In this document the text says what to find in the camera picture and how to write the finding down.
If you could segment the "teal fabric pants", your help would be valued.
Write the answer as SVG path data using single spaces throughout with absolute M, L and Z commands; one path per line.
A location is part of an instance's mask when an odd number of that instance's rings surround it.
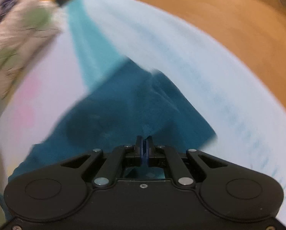
M 161 72 L 150 73 L 126 60 L 96 90 L 32 147 L 11 179 L 95 148 L 105 152 L 151 136 L 155 144 L 178 152 L 199 149 L 215 131 L 181 91 Z

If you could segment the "white floral bed sheet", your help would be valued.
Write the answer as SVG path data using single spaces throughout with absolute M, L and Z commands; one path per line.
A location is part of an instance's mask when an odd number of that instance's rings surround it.
M 72 0 L 63 16 L 62 32 L 0 101 L 0 192 L 31 147 L 130 58 L 166 75 L 210 124 L 216 136 L 205 152 L 281 184 L 286 225 L 286 110 L 241 60 L 197 27 L 134 0 Z

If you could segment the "cream leaf-print pillow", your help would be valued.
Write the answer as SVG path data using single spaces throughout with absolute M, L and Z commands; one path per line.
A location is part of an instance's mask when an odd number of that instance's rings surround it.
M 0 22 L 0 98 L 5 98 L 37 51 L 61 32 L 56 0 L 19 0 Z

